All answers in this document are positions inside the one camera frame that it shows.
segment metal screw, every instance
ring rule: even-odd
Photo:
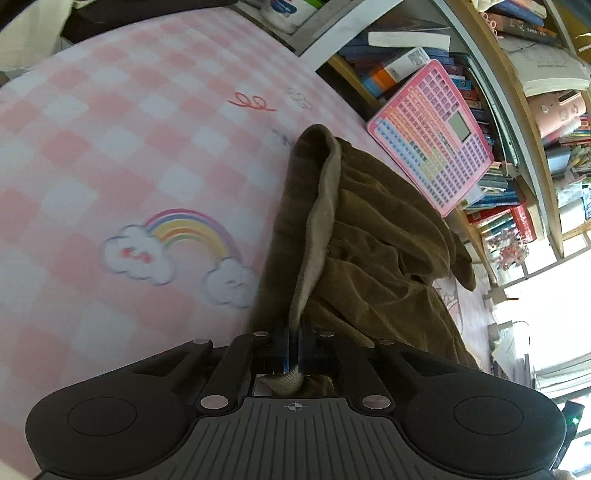
[[[201,399],[201,406],[208,410],[219,410],[227,407],[230,401],[223,395],[208,395]]]
[[[390,399],[383,395],[368,395],[361,403],[365,408],[370,408],[371,410],[383,410],[392,404]]]

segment brown fabric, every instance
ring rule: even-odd
[[[316,125],[294,146],[253,328],[287,318],[295,328],[302,305],[316,329],[365,346],[390,338],[477,368],[431,286],[451,269],[473,290],[470,255],[413,186],[337,141]]]

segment plastic container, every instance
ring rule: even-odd
[[[273,27],[292,34],[320,8],[319,0],[266,0],[261,16]]]

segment pink keyboard toy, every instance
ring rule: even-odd
[[[466,101],[437,60],[384,105],[368,131],[442,216],[494,160]]]

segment cloud print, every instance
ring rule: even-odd
[[[103,247],[105,265],[135,280],[164,285],[174,277],[174,265],[163,245],[139,225],[130,225],[109,238]]]
[[[225,258],[205,279],[207,292],[215,303],[235,308],[251,305],[255,296],[255,276],[234,258]]]

